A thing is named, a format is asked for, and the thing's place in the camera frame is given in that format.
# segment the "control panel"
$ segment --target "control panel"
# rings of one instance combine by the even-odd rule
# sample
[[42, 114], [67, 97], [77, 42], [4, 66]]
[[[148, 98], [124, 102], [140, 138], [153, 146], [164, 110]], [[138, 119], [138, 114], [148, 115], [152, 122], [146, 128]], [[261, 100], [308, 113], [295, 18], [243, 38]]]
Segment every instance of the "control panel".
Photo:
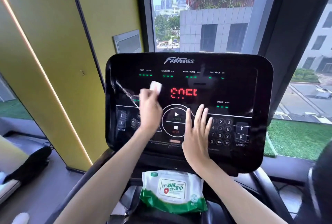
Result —
[[272, 76], [271, 64], [260, 56], [116, 54], [106, 68], [107, 143], [117, 150], [132, 137], [141, 123], [140, 89], [157, 81], [163, 115], [146, 152], [183, 156], [186, 109], [193, 120], [204, 104], [213, 117], [210, 157], [239, 171], [253, 169], [263, 157]]

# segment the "hand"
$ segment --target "hand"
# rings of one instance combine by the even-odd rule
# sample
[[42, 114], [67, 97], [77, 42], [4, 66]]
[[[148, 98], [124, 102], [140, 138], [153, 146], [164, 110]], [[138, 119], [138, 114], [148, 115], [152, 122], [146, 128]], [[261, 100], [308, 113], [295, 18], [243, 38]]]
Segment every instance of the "hand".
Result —
[[199, 175], [199, 171], [211, 160], [208, 153], [208, 136], [212, 125], [212, 117], [205, 125], [208, 108], [201, 104], [196, 112], [192, 128], [190, 108], [186, 112], [186, 131], [182, 143], [183, 153], [189, 165]]
[[140, 129], [150, 133], [151, 136], [158, 129], [163, 112], [157, 98], [158, 93], [155, 90], [143, 88], [139, 93]]

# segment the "another treadmill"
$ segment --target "another treadmill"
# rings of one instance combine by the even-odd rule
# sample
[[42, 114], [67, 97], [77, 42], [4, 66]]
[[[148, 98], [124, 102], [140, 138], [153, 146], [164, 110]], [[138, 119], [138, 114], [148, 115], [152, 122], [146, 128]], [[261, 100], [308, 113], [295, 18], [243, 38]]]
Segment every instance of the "another treadmill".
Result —
[[106, 65], [106, 142], [110, 147], [85, 173], [51, 215], [53, 223], [75, 193], [135, 133], [140, 126], [139, 92], [151, 81], [162, 83], [159, 103], [163, 115], [147, 144], [120, 202], [123, 216], [108, 223], [235, 223], [208, 184], [203, 186], [208, 210], [174, 215], [139, 201], [142, 172], [169, 169], [195, 173], [186, 162], [181, 143], [185, 112], [192, 119], [200, 104], [209, 108], [213, 125], [209, 155], [235, 181], [287, 223], [291, 215], [266, 173], [260, 168], [270, 106], [273, 68], [264, 57], [250, 54], [139, 53], [116, 54]]

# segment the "road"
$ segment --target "road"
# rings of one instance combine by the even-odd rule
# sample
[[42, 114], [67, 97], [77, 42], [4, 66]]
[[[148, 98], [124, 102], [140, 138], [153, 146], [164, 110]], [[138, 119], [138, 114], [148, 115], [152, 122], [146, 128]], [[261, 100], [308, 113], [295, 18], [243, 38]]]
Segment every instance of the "road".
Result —
[[301, 115], [304, 112], [313, 112], [325, 117], [332, 117], [332, 99], [317, 99], [312, 96], [318, 87], [332, 90], [332, 86], [326, 85], [290, 84], [277, 110], [286, 114]]

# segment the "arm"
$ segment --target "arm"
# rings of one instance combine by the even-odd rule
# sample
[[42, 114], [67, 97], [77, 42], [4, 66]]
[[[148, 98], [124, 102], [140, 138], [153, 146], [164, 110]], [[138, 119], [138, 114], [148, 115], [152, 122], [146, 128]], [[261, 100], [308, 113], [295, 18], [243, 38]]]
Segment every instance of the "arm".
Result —
[[156, 132], [162, 109], [157, 93], [139, 94], [141, 126], [133, 137], [77, 192], [55, 224], [104, 224], [119, 201], [146, 144]]
[[208, 135], [212, 118], [205, 126], [208, 108], [205, 108], [204, 111], [203, 108], [204, 105], [200, 105], [197, 109], [193, 128], [190, 109], [187, 110], [185, 140], [182, 143], [187, 162], [210, 185], [236, 223], [286, 224], [283, 219], [241, 187], [210, 159]]

